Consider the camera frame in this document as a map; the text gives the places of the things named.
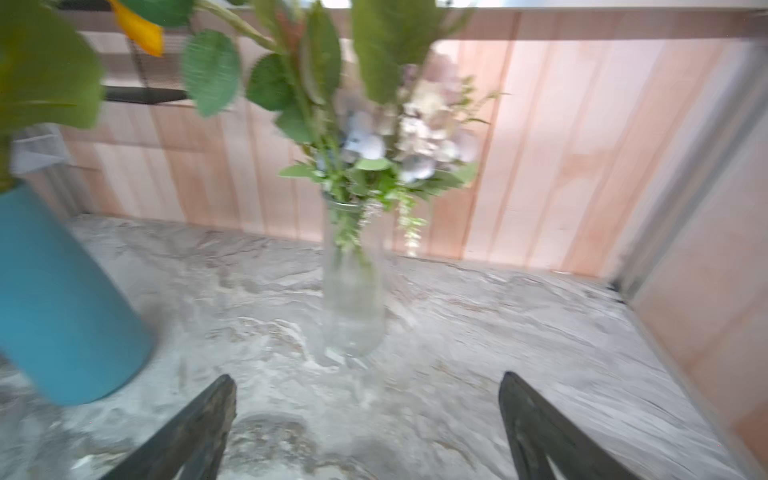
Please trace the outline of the teal cylindrical vase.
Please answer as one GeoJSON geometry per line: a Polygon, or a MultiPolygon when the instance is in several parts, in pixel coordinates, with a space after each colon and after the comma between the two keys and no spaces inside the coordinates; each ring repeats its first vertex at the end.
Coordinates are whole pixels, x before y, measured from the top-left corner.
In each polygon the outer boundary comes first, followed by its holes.
{"type": "Polygon", "coordinates": [[[150,328],[37,193],[1,196],[1,352],[47,399],[106,397],[145,365],[150,328]]]}

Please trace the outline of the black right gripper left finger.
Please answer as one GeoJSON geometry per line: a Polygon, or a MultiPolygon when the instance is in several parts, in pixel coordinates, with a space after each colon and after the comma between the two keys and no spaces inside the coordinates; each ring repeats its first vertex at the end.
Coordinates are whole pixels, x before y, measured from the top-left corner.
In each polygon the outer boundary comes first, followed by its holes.
{"type": "Polygon", "coordinates": [[[215,479],[236,417],[237,385],[222,375],[105,479],[215,479]]]}

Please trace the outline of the peach pink rose stem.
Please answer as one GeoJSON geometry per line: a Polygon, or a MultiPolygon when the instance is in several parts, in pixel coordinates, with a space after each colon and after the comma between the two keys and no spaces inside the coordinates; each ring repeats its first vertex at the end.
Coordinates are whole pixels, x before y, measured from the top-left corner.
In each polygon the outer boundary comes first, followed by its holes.
{"type": "MultiPolygon", "coordinates": [[[[320,117],[333,115],[343,66],[340,37],[323,4],[293,8],[282,1],[251,1],[257,27],[239,16],[235,5],[188,1],[176,11],[182,19],[195,11],[210,13],[265,49],[251,70],[249,101],[278,112],[277,126],[294,142],[332,144],[320,117]]],[[[406,80],[406,70],[420,77],[431,46],[460,31],[473,13],[461,9],[449,22],[451,10],[434,1],[351,2],[351,41],[370,101],[402,107],[412,97],[415,83],[406,80]]]]}

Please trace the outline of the purple white flower bouquet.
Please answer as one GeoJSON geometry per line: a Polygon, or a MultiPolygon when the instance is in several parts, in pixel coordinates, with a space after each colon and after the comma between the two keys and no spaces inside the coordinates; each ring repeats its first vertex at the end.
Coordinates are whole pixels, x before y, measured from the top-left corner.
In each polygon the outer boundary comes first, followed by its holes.
{"type": "Polygon", "coordinates": [[[305,159],[280,172],[320,186],[333,252],[365,257],[373,223],[392,213],[405,251],[417,253],[428,223],[415,214],[418,204],[466,188],[478,175],[479,140],[469,127],[485,123],[482,110],[503,94],[477,98],[475,91],[473,76],[431,53],[425,64],[404,67],[392,103],[375,107],[342,92],[336,119],[324,124],[338,139],[305,146],[305,159]]]}

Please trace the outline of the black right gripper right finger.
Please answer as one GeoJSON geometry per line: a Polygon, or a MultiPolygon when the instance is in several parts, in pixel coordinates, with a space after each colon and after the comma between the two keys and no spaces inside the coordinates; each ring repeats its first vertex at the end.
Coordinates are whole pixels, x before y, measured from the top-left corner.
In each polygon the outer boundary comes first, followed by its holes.
{"type": "Polygon", "coordinates": [[[520,479],[635,479],[518,374],[504,373],[498,403],[520,479]]]}

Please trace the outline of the yellow orange poppy stem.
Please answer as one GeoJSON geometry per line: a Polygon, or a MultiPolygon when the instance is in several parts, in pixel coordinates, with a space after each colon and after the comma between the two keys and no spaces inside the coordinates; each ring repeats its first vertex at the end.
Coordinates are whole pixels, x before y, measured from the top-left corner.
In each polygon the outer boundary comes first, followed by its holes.
{"type": "MultiPolygon", "coordinates": [[[[120,1],[109,0],[108,4],[115,15],[118,26],[126,36],[138,45],[145,53],[162,57],[164,54],[163,27],[153,24],[127,8],[120,1]]],[[[197,1],[196,8],[211,13],[232,27],[236,33],[245,36],[267,51],[275,51],[275,44],[261,35],[253,26],[227,8],[212,1],[197,1]]]]}

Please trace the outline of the light blue hydrangea stem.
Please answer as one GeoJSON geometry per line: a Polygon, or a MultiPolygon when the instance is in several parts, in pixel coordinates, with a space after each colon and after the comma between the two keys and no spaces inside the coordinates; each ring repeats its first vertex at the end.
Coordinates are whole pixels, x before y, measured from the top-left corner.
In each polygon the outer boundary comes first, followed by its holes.
{"type": "MultiPolygon", "coordinates": [[[[12,136],[53,123],[89,129],[105,97],[105,69],[93,48],[56,8],[58,1],[1,4],[1,190],[16,187],[12,136]]],[[[190,1],[120,1],[153,24],[178,26],[190,1]]]]}

